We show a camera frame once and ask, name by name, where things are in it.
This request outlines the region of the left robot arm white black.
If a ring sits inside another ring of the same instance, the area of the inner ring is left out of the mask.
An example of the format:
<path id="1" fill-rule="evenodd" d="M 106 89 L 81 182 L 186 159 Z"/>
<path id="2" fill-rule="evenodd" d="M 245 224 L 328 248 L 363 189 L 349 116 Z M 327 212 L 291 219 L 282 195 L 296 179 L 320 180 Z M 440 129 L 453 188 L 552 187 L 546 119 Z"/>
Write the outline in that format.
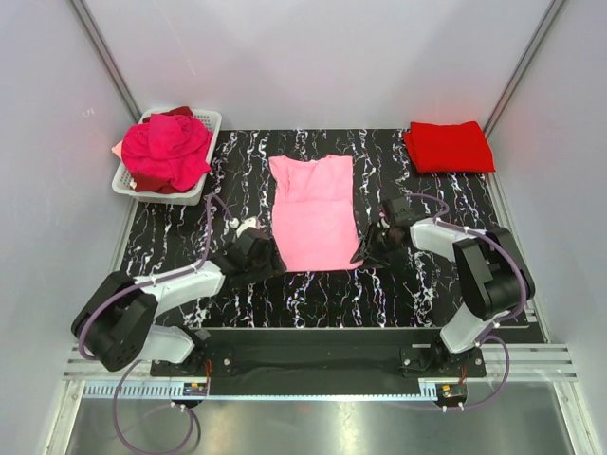
<path id="1" fill-rule="evenodd" d="M 285 273 L 274 239 L 246 227 L 232 242 L 191 265 L 156 276 L 109 274 L 71 324 L 81 356 L 109 372 L 142 360 L 173 364 L 186 375 L 204 366 L 202 336 L 155 324 L 157 316 Z"/>

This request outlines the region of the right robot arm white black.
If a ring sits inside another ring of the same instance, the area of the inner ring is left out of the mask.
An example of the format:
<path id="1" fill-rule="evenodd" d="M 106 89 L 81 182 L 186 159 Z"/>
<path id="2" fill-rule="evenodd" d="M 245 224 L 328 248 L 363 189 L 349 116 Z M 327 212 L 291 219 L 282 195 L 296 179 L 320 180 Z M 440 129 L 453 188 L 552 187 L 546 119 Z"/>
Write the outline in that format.
<path id="1" fill-rule="evenodd" d="M 535 283 L 507 228 L 457 226 L 444 220 L 449 212 L 449 205 L 432 195 L 386 199 L 351 258 L 364 268 L 397 272 L 404 269 L 405 250 L 414 248 L 456 266 L 463 302 L 428 348 L 403 360 L 406 371 L 456 373 L 493 329 L 518 317 L 535 295 Z"/>

